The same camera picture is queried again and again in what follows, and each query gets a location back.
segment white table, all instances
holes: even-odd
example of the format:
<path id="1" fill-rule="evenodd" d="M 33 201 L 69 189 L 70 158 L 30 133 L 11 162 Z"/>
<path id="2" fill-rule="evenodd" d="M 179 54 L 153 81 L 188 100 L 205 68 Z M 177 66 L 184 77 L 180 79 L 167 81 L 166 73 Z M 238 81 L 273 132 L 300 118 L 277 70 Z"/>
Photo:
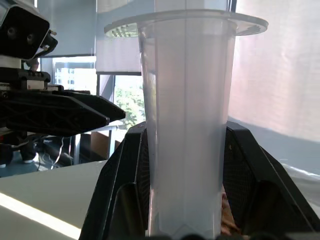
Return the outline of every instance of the white table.
<path id="1" fill-rule="evenodd" d="M 109 125 L 97 128 L 95 130 L 90 131 L 91 133 L 95 132 L 104 132 L 108 131 L 108 153 L 106 159 L 109 159 L 111 155 L 115 152 L 115 145 L 116 145 L 116 130 L 119 126 L 123 125 L 122 121 L 113 121 Z M 75 136 L 74 141 L 74 157 L 73 157 L 73 164 L 77 165 L 80 163 L 80 140 L 81 134 Z"/>
<path id="2" fill-rule="evenodd" d="M 0 238 L 78 239 L 104 164 L 0 178 Z"/>

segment window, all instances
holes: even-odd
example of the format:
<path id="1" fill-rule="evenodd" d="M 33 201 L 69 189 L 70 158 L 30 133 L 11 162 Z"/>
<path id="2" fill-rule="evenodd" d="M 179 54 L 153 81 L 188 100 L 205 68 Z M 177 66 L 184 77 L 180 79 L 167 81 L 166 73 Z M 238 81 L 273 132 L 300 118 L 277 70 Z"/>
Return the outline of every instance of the window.
<path id="1" fill-rule="evenodd" d="M 146 120 L 142 76 L 116 76 L 114 103 L 126 112 L 116 132 L 116 140 L 122 141 L 129 128 Z"/>
<path id="2" fill-rule="evenodd" d="M 97 92 L 97 75 L 95 56 L 54 57 L 54 84 L 59 84 L 65 90 Z"/>

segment green foliage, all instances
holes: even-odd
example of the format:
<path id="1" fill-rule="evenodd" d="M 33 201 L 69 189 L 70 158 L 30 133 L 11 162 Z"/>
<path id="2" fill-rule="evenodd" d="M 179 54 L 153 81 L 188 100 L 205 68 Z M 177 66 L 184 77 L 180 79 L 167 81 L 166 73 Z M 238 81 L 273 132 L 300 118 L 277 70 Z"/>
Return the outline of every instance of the green foliage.
<path id="1" fill-rule="evenodd" d="M 119 128 L 128 130 L 146 120 L 144 93 L 141 87 L 116 87 L 115 104 L 126 112 L 123 125 Z"/>

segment plastic cup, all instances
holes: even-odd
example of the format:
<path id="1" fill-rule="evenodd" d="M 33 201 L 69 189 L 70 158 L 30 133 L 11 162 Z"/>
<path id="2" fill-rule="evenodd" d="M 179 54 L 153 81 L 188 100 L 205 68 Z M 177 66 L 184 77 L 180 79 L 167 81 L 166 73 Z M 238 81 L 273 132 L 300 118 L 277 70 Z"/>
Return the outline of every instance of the plastic cup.
<path id="1" fill-rule="evenodd" d="M 268 23 L 222 10 L 159 11 L 160 1 L 155 13 L 105 28 L 111 37 L 117 30 L 139 36 L 150 160 L 149 234 L 213 239 L 221 226 L 235 37 L 264 32 Z"/>

